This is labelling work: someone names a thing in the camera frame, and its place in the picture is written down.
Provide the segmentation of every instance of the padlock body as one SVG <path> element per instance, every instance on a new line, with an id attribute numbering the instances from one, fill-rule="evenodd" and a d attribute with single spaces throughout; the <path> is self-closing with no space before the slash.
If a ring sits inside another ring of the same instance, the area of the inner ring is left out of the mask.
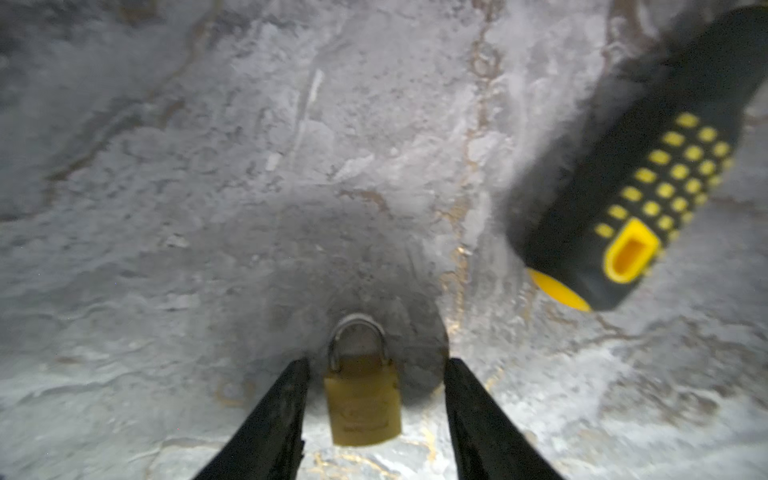
<path id="1" fill-rule="evenodd" d="M 393 362 L 379 355 L 343 356 L 324 378 L 333 443 L 359 447 L 400 434 L 400 384 Z"/>

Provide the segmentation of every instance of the yellow dot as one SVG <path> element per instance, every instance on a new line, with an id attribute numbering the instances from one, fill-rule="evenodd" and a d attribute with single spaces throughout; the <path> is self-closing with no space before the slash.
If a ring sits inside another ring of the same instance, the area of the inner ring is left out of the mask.
<path id="1" fill-rule="evenodd" d="M 676 212 L 681 212 L 688 208 L 688 200 L 685 200 L 682 197 L 678 197 L 674 200 L 672 200 L 672 210 Z"/>
<path id="2" fill-rule="evenodd" d="M 704 156 L 704 150 L 698 145 L 691 145 L 685 149 L 685 158 L 690 161 L 699 161 Z"/>
<path id="3" fill-rule="evenodd" d="M 674 226 L 674 220 L 672 220 L 672 217 L 669 215 L 662 215 L 659 221 L 657 222 L 657 225 L 662 230 L 669 230 Z"/>
<path id="4" fill-rule="evenodd" d="M 681 127 L 693 128 L 699 124 L 699 118 L 694 114 L 685 112 L 683 114 L 680 114 L 679 117 L 677 117 L 676 122 Z"/>
<path id="5" fill-rule="evenodd" d="M 661 206 L 659 206 L 659 204 L 656 202 L 645 202 L 645 205 L 643 205 L 643 213 L 649 217 L 656 217 L 659 212 L 661 212 Z"/>
<path id="6" fill-rule="evenodd" d="M 666 165 L 670 163 L 670 155 L 663 150 L 654 150 L 648 155 L 650 161 L 659 165 Z"/>
<path id="7" fill-rule="evenodd" d="M 627 212 L 627 209 L 621 205 L 611 205 L 611 207 L 608 208 L 608 215 L 611 215 L 613 218 L 618 220 L 627 218 L 628 214 L 629 212 Z"/>
<path id="8" fill-rule="evenodd" d="M 691 178 L 685 183 L 685 191 L 689 194 L 695 194 L 701 190 L 701 182 L 696 178 Z"/>
<path id="9" fill-rule="evenodd" d="M 641 168 L 634 172 L 634 177 L 644 184 L 652 184 L 656 180 L 656 174 L 654 171 L 648 170 L 647 168 Z"/>
<path id="10" fill-rule="evenodd" d="M 712 152 L 714 152 L 717 157 L 725 157 L 730 153 L 730 145 L 724 141 L 719 141 L 715 144 Z"/>
<path id="11" fill-rule="evenodd" d="M 594 231 L 603 238 L 611 238 L 614 235 L 614 229 L 605 223 L 598 223 Z"/>
<path id="12" fill-rule="evenodd" d="M 685 177 L 688 176 L 688 167 L 686 167 L 683 164 L 677 164 L 674 167 L 672 167 L 672 170 L 670 170 L 670 175 L 672 175 L 672 178 L 675 178 L 677 180 L 683 180 Z"/>
<path id="13" fill-rule="evenodd" d="M 670 198 L 674 195 L 674 187 L 667 182 L 664 182 L 656 189 L 656 193 L 661 198 Z"/>
<path id="14" fill-rule="evenodd" d="M 716 165 L 712 160 L 705 160 L 699 165 L 699 172 L 701 172 L 702 175 L 711 175 L 714 173 L 715 167 Z"/>
<path id="15" fill-rule="evenodd" d="M 636 202 L 643 197 L 643 194 L 635 187 L 624 187 L 621 191 L 621 196 L 630 202 Z"/>
<path id="16" fill-rule="evenodd" d="M 699 140 L 710 143 L 717 138 L 717 130 L 712 127 L 704 127 L 699 130 Z"/>
<path id="17" fill-rule="evenodd" d="M 685 137 L 681 134 L 678 134 L 676 131 L 668 131 L 661 138 L 661 141 L 663 141 L 667 145 L 672 145 L 673 147 L 679 147 L 680 145 L 685 143 Z"/>

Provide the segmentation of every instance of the metal shackle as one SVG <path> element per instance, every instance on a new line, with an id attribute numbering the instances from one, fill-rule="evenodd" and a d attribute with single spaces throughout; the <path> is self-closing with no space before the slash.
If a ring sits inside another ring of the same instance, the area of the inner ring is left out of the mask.
<path id="1" fill-rule="evenodd" d="M 389 350 L 386 345 L 384 329 L 372 316 L 365 313 L 350 313 L 341 319 L 338 325 L 331 332 L 331 339 L 328 342 L 328 366 L 332 372 L 340 372 L 339 356 L 336 355 L 336 343 L 339 342 L 344 330 L 351 326 L 362 325 L 373 330 L 379 337 L 379 354 L 381 355 L 382 365 L 389 363 Z"/>

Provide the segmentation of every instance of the padlock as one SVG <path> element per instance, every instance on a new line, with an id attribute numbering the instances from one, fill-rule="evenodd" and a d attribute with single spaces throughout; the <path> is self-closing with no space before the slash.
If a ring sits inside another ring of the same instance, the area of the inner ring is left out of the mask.
<path id="1" fill-rule="evenodd" d="M 336 344 L 345 329 L 361 325 L 379 338 L 377 354 L 339 356 Z M 389 357 L 384 329 L 363 313 L 345 316 L 328 345 L 328 373 L 323 379 L 333 443 L 360 447 L 400 435 L 400 384 Z"/>

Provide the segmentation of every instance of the yellow end cap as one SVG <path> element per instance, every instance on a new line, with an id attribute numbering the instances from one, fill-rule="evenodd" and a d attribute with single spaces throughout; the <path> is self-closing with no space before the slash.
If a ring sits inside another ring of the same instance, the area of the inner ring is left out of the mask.
<path id="1" fill-rule="evenodd" d="M 531 274 L 533 282 L 538 285 L 540 289 L 544 290 L 544 293 L 563 305 L 575 308 L 576 310 L 581 310 L 582 312 L 590 312 L 592 310 L 592 308 L 589 307 L 589 303 L 585 302 L 576 292 L 546 273 L 539 272 L 532 268 L 529 268 L 528 272 Z"/>

